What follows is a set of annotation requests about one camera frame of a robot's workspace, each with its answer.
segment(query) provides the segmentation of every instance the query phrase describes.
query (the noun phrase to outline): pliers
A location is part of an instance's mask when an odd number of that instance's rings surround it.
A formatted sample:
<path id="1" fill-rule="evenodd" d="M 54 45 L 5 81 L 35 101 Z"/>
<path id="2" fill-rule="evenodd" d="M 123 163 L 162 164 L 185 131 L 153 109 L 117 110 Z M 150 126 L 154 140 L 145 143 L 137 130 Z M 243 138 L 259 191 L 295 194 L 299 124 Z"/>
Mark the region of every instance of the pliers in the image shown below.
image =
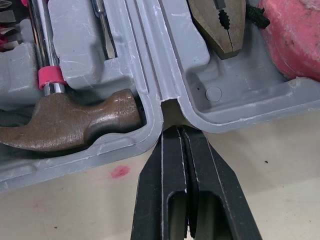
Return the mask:
<path id="1" fill-rule="evenodd" d="M 189 126 L 161 135 L 139 175 L 131 240 L 262 240 L 237 176 Z"/>
<path id="2" fill-rule="evenodd" d="M 236 56 L 245 32 L 246 0 L 187 0 L 194 24 L 221 59 Z"/>
<path id="3" fill-rule="evenodd" d="M 9 7 L 11 7 L 12 2 L 7 0 L 0 0 L 0 11 L 3 11 Z"/>

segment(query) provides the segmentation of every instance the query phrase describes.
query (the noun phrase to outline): red cloth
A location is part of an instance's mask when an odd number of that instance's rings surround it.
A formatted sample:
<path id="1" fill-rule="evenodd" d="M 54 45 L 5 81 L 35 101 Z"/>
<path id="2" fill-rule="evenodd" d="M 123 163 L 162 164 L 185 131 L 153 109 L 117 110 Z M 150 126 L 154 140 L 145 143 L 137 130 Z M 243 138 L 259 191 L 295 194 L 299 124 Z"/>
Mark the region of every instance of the red cloth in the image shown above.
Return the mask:
<path id="1" fill-rule="evenodd" d="M 278 70 L 320 81 L 320 0 L 261 0 L 259 7 L 270 20 L 261 32 Z"/>

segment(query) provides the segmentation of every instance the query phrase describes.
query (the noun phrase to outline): tool compartment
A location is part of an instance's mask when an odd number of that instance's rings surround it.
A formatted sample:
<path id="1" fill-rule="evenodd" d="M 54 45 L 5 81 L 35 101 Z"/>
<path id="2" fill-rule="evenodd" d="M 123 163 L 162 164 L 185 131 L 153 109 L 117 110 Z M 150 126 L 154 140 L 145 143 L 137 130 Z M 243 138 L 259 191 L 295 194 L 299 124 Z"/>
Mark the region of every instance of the tool compartment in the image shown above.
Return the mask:
<path id="1" fill-rule="evenodd" d="M 192 125 L 212 133 L 320 107 L 320 84 L 308 78 L 286 81 L 251 23 L 239 55 L 220 60 L 194 26 L 186 0 L 104 0 L 104 5 L 117 54 L 113 59 L 104 56 L 90 0 L 49 1 L 59 65 L 72 88 L 68 93 L 81 104 L 95 105 L 130 89 L 143 127 L 103 135 L 85 150 L 60 156 L 0 144 L 0 192 L 146 152 L 160 136 L 161 102 L 169 99 L 178 100 Z M 31 27 L 27 32 L 32 34 Z M 33 44 L 29 38 L 0 53 L 1 126 L 26 124 L 42 97 Z"/>

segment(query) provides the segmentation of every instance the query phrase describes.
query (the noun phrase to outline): hammer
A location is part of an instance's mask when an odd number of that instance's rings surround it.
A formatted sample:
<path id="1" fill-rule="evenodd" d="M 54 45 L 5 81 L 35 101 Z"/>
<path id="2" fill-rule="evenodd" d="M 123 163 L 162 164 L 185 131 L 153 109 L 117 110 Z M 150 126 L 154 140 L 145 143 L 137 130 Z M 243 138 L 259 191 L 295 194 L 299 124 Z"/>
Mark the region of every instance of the hammer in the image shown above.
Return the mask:
<path id="1" fill-rule="evenodd" d="M 28 5 L 39 87 L 45 96 L 36 103 L 27 125 L 0 127 L 0 143 L 36 152 L 60 152 L 89 146 L 103 134 L 127 133 L 141 127 L 129 89 L 114 93 L 96 106 L 83 106 L 70 99 L 53 45 L 47 1 L 29 0 Z"/>

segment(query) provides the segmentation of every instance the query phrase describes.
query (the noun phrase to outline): pink ring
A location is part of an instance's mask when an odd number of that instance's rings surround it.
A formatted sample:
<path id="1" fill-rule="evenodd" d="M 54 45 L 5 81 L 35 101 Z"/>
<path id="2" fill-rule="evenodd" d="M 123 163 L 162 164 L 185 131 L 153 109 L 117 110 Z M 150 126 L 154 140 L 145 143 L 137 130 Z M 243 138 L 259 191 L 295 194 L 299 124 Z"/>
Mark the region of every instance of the pink ring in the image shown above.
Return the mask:
<path id="1" fill-rule="evenodd" d="M 67 82 L 62 76 L 61 68 L 59 66 L 45 66 L 38 71 L 39 88 L 44 89 L 46 84 L 64 84 Z"/>

